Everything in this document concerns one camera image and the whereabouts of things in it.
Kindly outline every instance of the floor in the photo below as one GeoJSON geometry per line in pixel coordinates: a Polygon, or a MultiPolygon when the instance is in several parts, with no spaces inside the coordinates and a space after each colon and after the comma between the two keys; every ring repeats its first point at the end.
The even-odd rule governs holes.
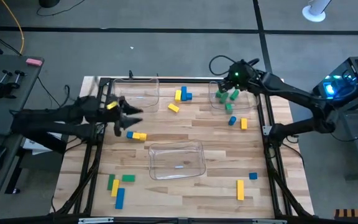
{"type": "MultiPolygon", "coordinates": [[[[310,90],[346,58],[358,56],[358,32],[325,32],[358,31],[355,0],[332,0],[322,23],[302,17],[307,0],[87,0],[53,17],[37,16],[34,0],[6,2],[23,27],[73,28],[74,32],[25,32],[24,53],[45,58],[40,77],[58,101],[64,100],[65,84],[77,95],[87,75],[127,75],[132,70],[135,76],[208,77],[208,62],[217,54],[246,60],[258,57],[259,69],[272,69],[287,83],[310,90]],[[261,21],[254,12],[257,2],[261,21]],[[256,33],[262,26],[270,30],[262,35],[268,50],[264,53],[263,41],[261,45],[256,33]],[[315,32],[302,34],[299,30],[315,32]]],[[[40,13],[61,11],[77,2],[64,0],[40,13]]],[[[0,26],[16,26],[1,3],[0,26]]],[[[0,31],[0,38],[20,47],[18,32],[0,31]]],[[[228,65],[220,61],[214,69],[224,71],[228,65]]],[[[46,106],[49,98],[36,84],[26,107],[46,106]]],[[[298,105],[291,104],[291,111],[295,121],[310,117],[310,112],[298,105]]],[[[315,214],[333,218],[334,209],[358,208],[358,181],[344,180],[344,174],[355,169],[352,148],[330,135],[308,133],[301,135],[300,149],[315,214]]],[[[57,176],[57,172],[48,171],[24,174],[19,181],[25,189],[21,194],[1,194],[0,218],[47,214],[57,176]]]]}

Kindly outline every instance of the transparent container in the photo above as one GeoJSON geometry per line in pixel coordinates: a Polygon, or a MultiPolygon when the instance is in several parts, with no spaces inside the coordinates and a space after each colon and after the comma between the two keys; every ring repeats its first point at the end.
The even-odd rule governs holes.
{"type": "Polygon", "coordinates": [[[112,90],[116,96],[125,96],[131,106],[144,112],[157,112],[160,99],[160,82],[156,78],[150,80],[115,79],[112,90]]]}
{"type": "Polygon", "coordinates": [[[196,177],[206,170],[200,141],[152,144],[149,156],[150,177],[154,180],[196,177]]]}
{"type": "Polygon", "coordinates": [[[258,106],[260,103],[259,96],[255,96],[247,91],[240,91],[238,97],[234,101],[230,100],[230,96],[236,90],[235,88],[227,91],[229,93],[229,97],[225,103],[220,103],[220,98],[216,97],[216,92],[218,90],[218,83],[211,81],[208,85],[208,95],[209,102],[211,103],[211,112],[215,115],[227,114],[227,103],[231,104],[233,114],[246,113],[249,109],[258,106]]]}

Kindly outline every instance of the wooden tabletop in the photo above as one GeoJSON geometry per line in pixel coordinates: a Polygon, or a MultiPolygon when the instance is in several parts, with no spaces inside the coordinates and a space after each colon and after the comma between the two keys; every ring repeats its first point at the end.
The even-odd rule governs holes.
{"type": "MultiPolygon", "coordinates": [[[[88,94],[91,84],[92,78],[85,77],[81,96],[88,94]]],[[[127,94],[129,103],[135,101],[135,98],[131,98],[133,91],[141,94],[142,86],[150,91],[150,85],[130,88],[127,94]]],[[[158,111],[134,115],[144,120],[127,130],[147,133],[146,142],[127,139],[126,131],[121,137],[115,137],[113,125],[107,127],[92,216],[273,218],[257,109],[244,109],[246,105],[255,103],[255,99],[253,95],[241,92],[235,101],[236,107],[241,109],[233,114],[237,122],[229,126],[228,121],[232,115],[225,114],[224,110],[219,111],[219,103],[213,99],[218,109],[212,109],[208,94],[210,88],[208,84],[160,83],[158,111]],[[175,90],[180,90],[183,85],[193,94],[193,100],[176,103],[175,90]],[[180,107],[177,114],[167,108],[169,103],[180,107]],[[248,119],[247,130],[240,129],[240,118],[248,119]],[[206,159],[206,172],[203,175],[176,180],[150,178],[150,145],[191,140],[199,140],[203,144],[206,159]],[[250,172],[257,172],[258,179],[249,180],[250,172]],[[116,199],[107,190],[109,174],[115,174],[118,179],[125,174],[136,176],[133,183],[120,183],[120,187],[126,189],[122,210],[114,208],[116,199]],[[238,201],[236,197],[237,179],[244,180],[244,201],[238,201]]],[[[150,96],[144,100],[153,101],[153,98],[150,96]]],[[[272,97],[271,100],[275,121],[291,123],[288,101],[279,97],[272,97]]],[[[286,143],[299,150],[297,144],[286,143]]],[[[301,159],[286,147],[281,147],[281,152],[288,188],[306,211],[313,213],[301,159]]],[[[53,200],[57,209],[78,185],[84,153],[85,146],[78,146],[65,154],[53,200]]],[[[281,191],[277,189],[280,207],[284,211],[281,191]]],[[[86,203],[87,191],[88,188],[84,193],[82,207],[86,203]]]]}

